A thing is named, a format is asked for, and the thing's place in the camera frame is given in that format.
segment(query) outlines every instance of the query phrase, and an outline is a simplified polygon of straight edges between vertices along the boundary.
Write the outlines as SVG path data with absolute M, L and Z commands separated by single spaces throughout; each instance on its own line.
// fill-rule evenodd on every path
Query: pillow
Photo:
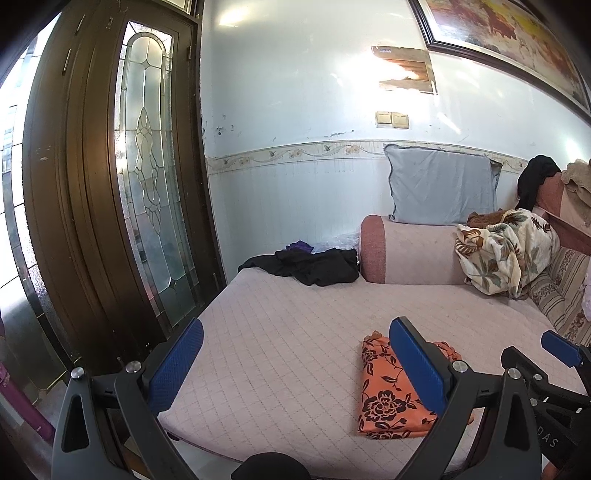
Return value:
M 391 165 L 392 220 L 419 225 L 465 223 L 472 212 L 497 210 L 502 165 L 484 155 L 434 148 L 384 148 Z

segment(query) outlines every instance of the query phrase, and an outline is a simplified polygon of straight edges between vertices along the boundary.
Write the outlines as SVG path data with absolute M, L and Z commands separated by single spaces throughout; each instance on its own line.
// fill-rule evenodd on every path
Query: white wall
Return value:
M 577 115 L 522 80 L 469 60 L 431 54 L 438 95 L 381 90 L 378 82 L 387 72 L 371 53 L 380 44 L 425 48 L 406 0 L 206 0 L 206 157 L 329 140 L 439 142 L 524 159 L 545 154 L 562 168 L 591 157 L 591 128 Z M 411 128 L 377 128 L 375 111 L 407 113 Z M 376 176 L 378 167 L 351 162 L 255 164 L 211 175 L 228 279 L 247 256 L 344 233 L 369 213 L 386 215 L 387 178 Z M 516 179 L 503 173 L 503 198 Z M 367 204 L 375 192 L 384 197 Z M 301 217 L 290 212 L 319 195 L 346 195 L 346 201 L 307 209 Z M 333 219 L 330 227 L 324 226 L 327 218 Z

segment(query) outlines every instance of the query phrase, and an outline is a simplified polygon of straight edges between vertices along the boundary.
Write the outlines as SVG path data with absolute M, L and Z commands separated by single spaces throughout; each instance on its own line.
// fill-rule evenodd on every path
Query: blue gripper pad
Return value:
M 156 370 L 148 387 L 148 407 L 157 415 L 173 404 L 203 345 L 203 324 L 193 319 Z
M 567 367 L 578 367 L 582 362 L 578 347 L 552 330 L 542 335 L 542 348 Z
M 390 324 L 390 345 L 425 408 L 443 415 L 447 406 L 443 379 L 398 319 Z

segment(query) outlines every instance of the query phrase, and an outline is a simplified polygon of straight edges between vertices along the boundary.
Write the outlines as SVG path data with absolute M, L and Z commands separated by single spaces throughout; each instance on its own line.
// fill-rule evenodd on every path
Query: glass door panel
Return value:
M 188 14 L 191 13 L 191 4 L 193 3 L 192 0 L 164 0 L 169 4 L 174 5 L 175 7 L 179 7 L 183 12 L 187 12 Z
M 178 191 L 171 115 L 174 37 L 126 25 L 115 89 L 115 151 L 129 241 L 152 308 L 174 326 L 196 306 L 197 276 Z
M 39 273 L 22 183 L 23 130 L 31 85 L 57 20 L 32 41 L 0 88 L 0 361 L 31 401 L 42 397 L 78 357 Z

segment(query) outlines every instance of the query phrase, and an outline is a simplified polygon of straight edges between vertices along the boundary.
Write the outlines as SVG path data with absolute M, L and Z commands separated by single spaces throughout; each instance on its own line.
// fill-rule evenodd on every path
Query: pink bed cover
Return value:
M 428 341 L 444 340 L 475 371 L 502 373 L 515 345 L 561 387 L 583 392 L 540 346 L 550 322 L 524 301 L 486 297 L 468 286 L 367 283 L 306 287 L 293 278 L 246 269 L 200 316 L 205 342 L 164 428 L 218 455 L 243 461 L 286 453 L 313 476 L 392 479 L 422 441 L 373 440 L 356 433 L 361 341 L 387 334 L 406 315 Z M 459 467 L 481 411 L 450 464 Z

